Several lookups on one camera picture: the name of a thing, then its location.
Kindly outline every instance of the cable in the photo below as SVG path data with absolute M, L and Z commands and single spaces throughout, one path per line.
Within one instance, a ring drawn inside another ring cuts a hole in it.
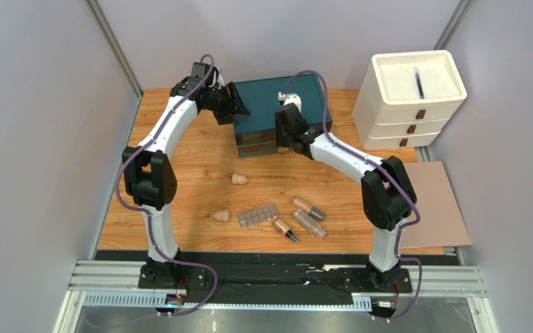
M 185 275 L 184 277 L 182 277 L 182 278 L 180 279 L 180 282 L 178 283 L 178 287 L 176 287 L 177 289 L 180 289 L 180 286 L 183 285 L 183 281 L 184 281 L 184 280 L 187 281 L 187 286 L 188 286 L 188 283 L 189 283 L 189 277 Z M 185 300 L 189 297 L 189 289 L 188 289 L 188 287 L 186 288 L 186 291 L 187 291 L 187 293 L 185 294 L 185 297 L 184 297 L 184 298 L 183 298 L 182 296 L 176 294 L 176 299 L 179 300 L 179 301 L 181 301 L 182 303 L 184 303 Z
M 123 165 L 121 165 L 121 168 L 119 169 L 119 174 L 117 175 L 117 178 L 115 179 L 115 196 L 117 196 L 117 199 L 119 200 L 121 205 L 123 205 L 123 207 L 125 207 L 126 209 L 132 210 L 132 211 L 136 211 L 136 212 L 142 212 L 142 213 L 145 213 L 147 215 L 147 227 L 148 227 L 148 231 L 149 231 L 149 241 L 151 242 L 152 247 L 156 250 L 156 252 L 158 252 L 158 254 L 164 260 L 166 260 L 167 262 L 170 262 L 172 264 L 177 264 L 177 265 L 181 265 L 181 266 L 191 266 L 191 267 L 204 268 L 204 269 L 207 269 L 209 272 L 211 272 L 211 274 L 213 274 L 213 278 L 214 278 L 213 287 L 211 288 L 211 292 L 209 292 L 207 297 L 205 297 L 205 299 L 203 299 L 197 305 L 191 307 L 190 309 L 186 309 L 186 310 L 180 311 L 180 312 L 175 312 L 175 313 L 171 314 L 171 316 L 183 316 L 185 314 L 190 314 L 191 312 L 196 311 L 199 308 L 201 308 L 209 299 L 211 299 L 211 297 L 213 297 L 213 294 L 215 294 L 215 289 L 217 288 L 217 272 L 213 268 L 211 268 L 211 267 L 209 267 L 207 265 L 204 265 L 204 264 L 197 264 L 195 262 L 182 262 L 180 260 L 176 260 L 176 259 L 172 259 L 172 258 L 168 257 L 168 255 L 166 255 L 160 249 L 160 247 L 158 246 L 158 243 L 156 243 L 156 241 L 155 241 L 155 236 L 153 235 L 153 230 L 152 230 L 153 222 L 152 222 L 152 218 L 151 218 L 151 212 L 149 210 L 145 209 L 145 208 L 142 208 L 142 207 L 130 206 L 127 202 L 125 202 L 125 200 L 123 200 L 123 198 L 121 197 L 121 192 L 119 190 L 119 183 L 121 181 L 121 177 L 123 176 L 123 173 L 125 173 L 125 170 L 127 169 L 127 166 L 131 162 L 133 162 L 133 160 L 143 150 L 145 150 L 146 148 L 148 148 L 149 146 L 151 146 L 152 144 L 155 143 L 156 139 L 160 136 L 160 133 L 162 132 L 162 130 L 164 129 L 164 127 L 168 123 L 168 120 L 170 120 L 170 118 L 174 114 L 174 110 L 177 110 L 186 100 L 188 100 L 190 98 L 190 96 L 192 96 L 197 90 L 199 90 L 205 84 L 205 82 L 207 81 L 207 79 L 211 75 L 214 74 L 214 71 L 213 71 L 213 69 L 214 69 L 214 58 L 210 54 L 205 54 L 205 55 L 203 55 L 203 57 L 201 57 L 201 62 L 203 62 L 204 59 L 206 59 L 206 58 L 209 58 L 211 60 L 211 63 L 210 63 L 210 66 L 209 66 L 209 70 L 207 71 L 207 73 L 205 73 L 205 75 L 201 79 L 201 81 L 197 85 L 195 85 L 193 89 L 191 89 L 188 93 L 186 93 L 186 95 L 184 95 L 184 97 L 182 97 L 179 101 L 177 101 L 176 104 L 174 104 L 174 106 L 170 109 L 170 111 L 168 111 L 168 114 L 166 115 L 164 120 L 162 120 L 162 123 L 160 123 L 160 126 L 158 126 L 158 130 L 153 134 L 152 138 L 148 142 L 146 142 L 145 144 L 141 145 L 123 163 Z M 143 316 L 141 318 L 134 319 L 132 321 L 128 321 L 127 323 L 123 323 L 123 324 L 120 324 L 120 325 L 113 325 L 113 326 L 98 326 L 98 325 L 92 324 L 91 322 L 88 321 L 86 316 L 84 316 L 83 320 L 84 320 L 84 322 L 86 324 L 88 324 L 89 326 L 92 326 L 94 328 L 111 330 L 111 329 L 114 329 L 114 328 L 119 328 L 119 327 L 131 325 L 131 324 L 137 323 L 139 321 L 142 321 L 142 320 L 145 320 L 145 319 L 148 319 L 148 318 L 157 317 L 157 316 L 158 316 L 157 314 L 151 314 L 151 315 L 148 315 L 148 316 Z
M 353 157 L 356 157 L 359 160 L 363 160 L 366 164 L 370 164 L 373 167 L 375 167 L 377 170 L 379 170 L 389 180 L 389 182 L 398 190 L 398 193 L 400 193 L 400 195 L 404 198 L 404 200 L 406 200 L 406 202 L 408 203 L 408 205 L 412 209 L 414 215 L 416 216 L 414 221 L 404 223 L 404 224 L 402 224 L 402 225 L 400 225 L 398 227 L 398 232 L 396 234 L 396 242 L 394 243 L 394 255 L 396 256 L 396 258 L 398 258 L 398 260 L 400 260 L 402 262 L 415 262 L 418 265 L 418 285 L 416 286 L 416 293 L 414 294 L 414 298 L 413 298 L 412 303 L 410 304 L 410 306 L 401 315 L 399 315 L 397 317 L 394 317 L 392 319 L 383 318 L 383 320 L 381 320 L 381 321 L 389 323 L 389 321 L 400 320 L 400 319 L 404 318 L 410 312 L 410 310 L 412 309 L 414 303 L 416 303 L 416 300 L 418 299 L 418 295 L 421 292 L 421 282 L 422 282 L 422 279 L 423 279 L 423 265 L 422 265 L 421 261 L 418 260 L 417 258 L 404 258 L 404 257 L 402 257 L 400 255 L 400 238 L 402 237 L 402 231 L 404 230 L 404 228 L 409 227 L 411 225 L 415 225 L 415 224 L 417 224 L 418 222 L 421 221 L 421 213 L 418 211 L 418 208 L 416 208 L 416 206 L 412 202 L 412 199 L 406 194 L 406 192 L 404 192 L 404 190 L 398 184 L 398 182 L 396 182 L 396 180 L 385 169 L 383 169 L 379 164 L 375 163 L 374 161 L 372 161 L 372 160 L 366 158 L 365 156 L 361 155 L 361 153 L 358 153 L 357 151 L 349 149 L 349 147 L 344 146 L 341 142 L 335 141 L 330 136 L 330 133 L 328 132 L 328 128 L 326 127 L 326 118 L 327 118 L 328 113 L 329 113 L 329 109 L 328 109 L 328 86 L 326 85 L 326 81 L 324 80 L 324 77 L 320 73 L 318 73 L 317 71 L 312 71 L 311 69 L 306 69 L 305 71 L 298 72 L 297 74 L 292 76 L 287 81 L 287 83 L 285 83 L 285 86 L 281 90 L 281 94 L 285 94 L 285 90 L 289 87 L 291 82 L 293 82 L 298 76 L 303 75 L 303 74 L 314 74 L 322 82 L 322 88 L 324 89 L 324 111 L 323 111 L 323 114 L 322 114 L 322 129 L 324 130 L 324 135 L 326 136 L 328 141 L 333 146 L 339 147 L 341 150 L 347 152 L 349 155 L 352 155 Z
M 398 307 L 398 297 L 400 296 L 400 285 L 398 284 L 398 281 L 394 280 L 394 284 L 396 285 L 396 297 L 394 297 L 394 307 Z

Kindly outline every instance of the brown cardboard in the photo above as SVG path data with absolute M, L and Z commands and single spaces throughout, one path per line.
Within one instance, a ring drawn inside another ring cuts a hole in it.
M 421 222 L 406 227 L 401 248 L 472 245 L 442 162 L 405 163 Z M 414 220 L 412 214 L 408 221 Z

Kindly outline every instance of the gray wall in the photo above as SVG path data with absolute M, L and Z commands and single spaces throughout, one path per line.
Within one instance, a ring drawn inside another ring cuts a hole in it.
M 204 53 L 226 80 L 320 71 L 359 88 L 376 53 L 432 49 L 458 0 L 100 0 L 144 88 L 172 87 Z
M 0 332 L 53 329 L 136 108 L 82 1 L 0 4 Z
M 533 2 L 477 0 L 448 50 L 468 100 L 432 151 L 501 332 L 533 332 Z

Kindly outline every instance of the blue pen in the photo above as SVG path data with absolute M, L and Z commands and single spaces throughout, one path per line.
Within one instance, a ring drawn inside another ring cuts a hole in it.
M 418 85 L 418 94 L 421 95 L 421 99 L 425 99 L 425 94 L 423 93 L 423 86 L 421 85 L 421 75 L 418 72 L 418 67 L 414 68 L 414 77 L 416 78 L 416 85 Z

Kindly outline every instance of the dark green storage box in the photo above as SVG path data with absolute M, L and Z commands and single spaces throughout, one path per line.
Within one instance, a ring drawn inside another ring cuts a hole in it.
M 234 125 L 238 157 L 254 157 L 278 153 L 275 134 L 275 111 L 280 107 L 277 95 L 291 76 L 236 82 L 236 89 L 252 114 L 250 117 L 236 116 Z M 301 98 L 301 114 L 309 125 L 322 122 L 324 94 L 318 78 L 306 74 L 296 78 L 287 88 L 286 94 L 297 94 Z M 332 118 L 328 115 L 328 129 Z

